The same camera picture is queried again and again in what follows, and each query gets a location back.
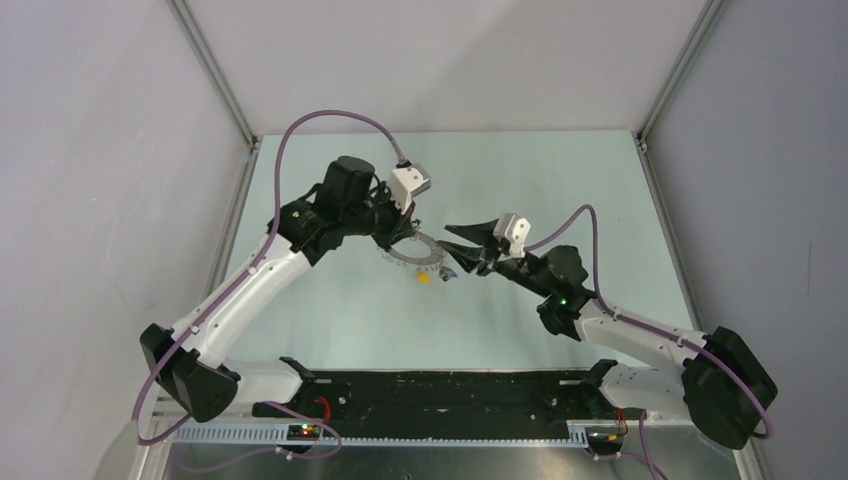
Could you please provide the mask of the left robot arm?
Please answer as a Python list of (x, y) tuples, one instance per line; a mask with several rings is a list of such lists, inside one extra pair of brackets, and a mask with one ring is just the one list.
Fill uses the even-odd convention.
[(417, 164), (395, 168), (381, 181), (365, 160), (331, 162), (321, 182), (279, 208), (239, 272), (173, 326), (152, 324), (142, 333), (156, 383), (198, 423), (232, 405), (265, 401), (292, 416), (311, 412), (316, 390), (297, 362), (236, 362), (229, 350), (272, 299), (345, 238), (369, 237), (389, 250), (414, 236), (414, 198), (430, 185)]

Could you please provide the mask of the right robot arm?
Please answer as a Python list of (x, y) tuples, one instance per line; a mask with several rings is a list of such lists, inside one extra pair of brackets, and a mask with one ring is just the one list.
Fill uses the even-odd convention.
[(767, 410), (777, 385), (737, 332), (680, 329), (607, 301), (598, 285), (586, 287), (597, 270), (585, 268), (577, 247), (530, 252), (529, 223), (515, 214), (445, 229), (465, 241), (439, 243), (462, 270), (480, 277), (497, 274), (542, 297), (536, 311), (550, 334), (610, 348), (671, 381), (670, 386), (629, 387), (631, 375), (612, 366), (580, 392), (589, 415), (604, 418), (617, 408), (664, 411), (733, 450), (773, 434)]

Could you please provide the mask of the large metal key ring disc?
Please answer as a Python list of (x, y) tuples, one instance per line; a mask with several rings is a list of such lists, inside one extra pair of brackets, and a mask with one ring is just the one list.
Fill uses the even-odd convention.
[(427, 272), (433, 278), (440, 278), (439, 269), (442, 266), (449, 267), (446, 264), (447, 253), (437, 244), (436, 239), (422, 231), (401, 240), (388, 250), (378, 248), (377, 251), (395, 265), (412, 268), (416, 273)]

